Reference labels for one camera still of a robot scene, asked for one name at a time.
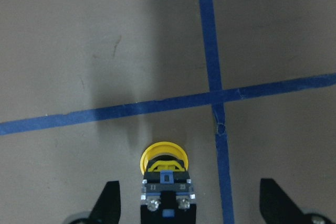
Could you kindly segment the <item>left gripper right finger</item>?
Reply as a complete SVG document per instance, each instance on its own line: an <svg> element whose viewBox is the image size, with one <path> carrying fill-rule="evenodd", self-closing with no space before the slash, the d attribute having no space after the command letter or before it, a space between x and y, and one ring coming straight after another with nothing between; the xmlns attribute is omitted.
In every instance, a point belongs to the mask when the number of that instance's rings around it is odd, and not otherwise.
<svg viewBox="0 0 336 224"><path fill-rule="evenodd" d="M274 179L260 180L259 210L265 223L310 223Z"/></svg>

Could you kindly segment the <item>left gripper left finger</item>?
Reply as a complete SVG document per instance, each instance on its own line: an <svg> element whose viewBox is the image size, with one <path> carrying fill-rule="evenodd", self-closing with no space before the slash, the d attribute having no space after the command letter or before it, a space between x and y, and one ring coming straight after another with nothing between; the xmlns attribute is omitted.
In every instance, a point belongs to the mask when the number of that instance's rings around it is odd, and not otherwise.
<svg viewBox="0 0 336 224"><path fill-rule="evenodd" d="M88 223L119 223L121 197L119 181L107 182L94 205Z"/></svg>

